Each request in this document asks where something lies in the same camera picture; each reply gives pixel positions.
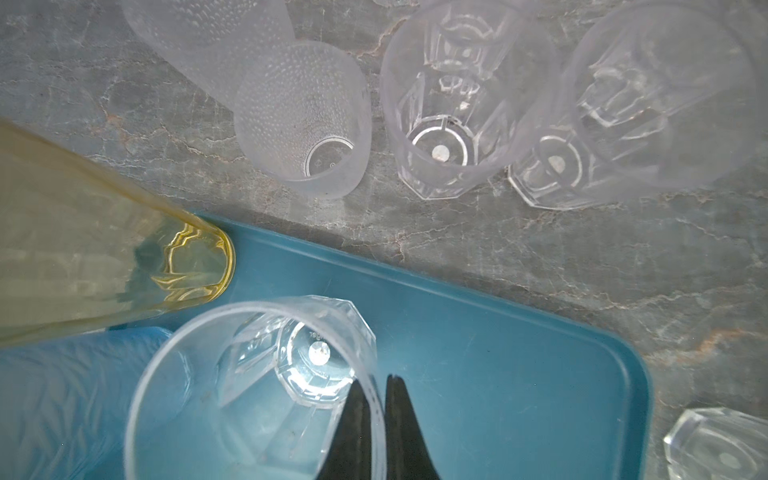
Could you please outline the yellow transparent cup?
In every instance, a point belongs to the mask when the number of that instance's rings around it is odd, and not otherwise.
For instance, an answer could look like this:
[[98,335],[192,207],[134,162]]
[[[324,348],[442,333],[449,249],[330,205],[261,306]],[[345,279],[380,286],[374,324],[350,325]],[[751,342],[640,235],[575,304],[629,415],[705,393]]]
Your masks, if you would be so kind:
[[235,249],[217,226],[109,168],[1,124],[1,343],[210,302]]

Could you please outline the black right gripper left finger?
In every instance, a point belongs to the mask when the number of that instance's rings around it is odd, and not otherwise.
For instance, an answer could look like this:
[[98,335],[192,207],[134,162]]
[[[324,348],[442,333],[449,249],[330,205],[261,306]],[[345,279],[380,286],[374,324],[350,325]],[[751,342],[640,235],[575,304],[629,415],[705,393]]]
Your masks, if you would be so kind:
[[317,480],[370,480],[371,411],[358,380],[351,385]]

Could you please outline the light blue plastic cup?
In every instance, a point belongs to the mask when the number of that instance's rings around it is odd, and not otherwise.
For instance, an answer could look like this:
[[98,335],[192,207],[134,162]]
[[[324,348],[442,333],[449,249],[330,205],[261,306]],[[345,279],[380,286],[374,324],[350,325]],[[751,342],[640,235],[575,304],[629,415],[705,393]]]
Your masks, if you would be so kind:
[[131,402],[171,335],[106,330],[2,350],[2,478],[124,478]]

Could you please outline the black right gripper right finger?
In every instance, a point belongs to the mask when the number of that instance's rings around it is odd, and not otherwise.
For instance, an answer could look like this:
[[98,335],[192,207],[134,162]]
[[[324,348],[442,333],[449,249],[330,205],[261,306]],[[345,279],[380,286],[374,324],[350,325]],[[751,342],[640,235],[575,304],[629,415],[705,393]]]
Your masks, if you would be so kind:
[[396,375],[387,377],[384,420],[387,479],[439,480],[405,381]]

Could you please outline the teal plastic tray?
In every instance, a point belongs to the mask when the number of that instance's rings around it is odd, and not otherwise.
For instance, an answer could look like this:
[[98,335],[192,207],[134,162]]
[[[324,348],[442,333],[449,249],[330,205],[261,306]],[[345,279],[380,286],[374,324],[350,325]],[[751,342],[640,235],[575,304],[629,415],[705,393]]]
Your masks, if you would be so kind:
[[385,413],[405,381],[441,479],[639,479],[651,410],[640,357],[617,337],[402,269],[231,220],[237,255],[213,304],[161,317],[172,334],[237,302],[352,302],[376,337]]

